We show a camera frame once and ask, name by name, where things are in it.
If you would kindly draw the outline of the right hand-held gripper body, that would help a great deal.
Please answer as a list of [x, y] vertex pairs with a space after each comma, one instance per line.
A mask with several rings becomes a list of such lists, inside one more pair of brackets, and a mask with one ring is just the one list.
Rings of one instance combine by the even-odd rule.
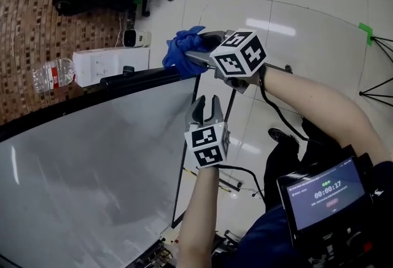
[[267, 57], [256, 30], [238, 29], [217, 46], [210, 57], [224, 77], [224, 82], [244, 93], [249, 84], [244, 78], [263, 65]]

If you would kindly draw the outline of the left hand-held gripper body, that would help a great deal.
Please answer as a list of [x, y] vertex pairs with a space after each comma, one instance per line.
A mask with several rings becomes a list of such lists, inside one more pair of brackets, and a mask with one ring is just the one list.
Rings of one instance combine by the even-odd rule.
[[194, 128], [185, 132], [184, 136], [198, 168], [213, 167], [226, 162], [230, 144], [230, 132], [226, 122]]

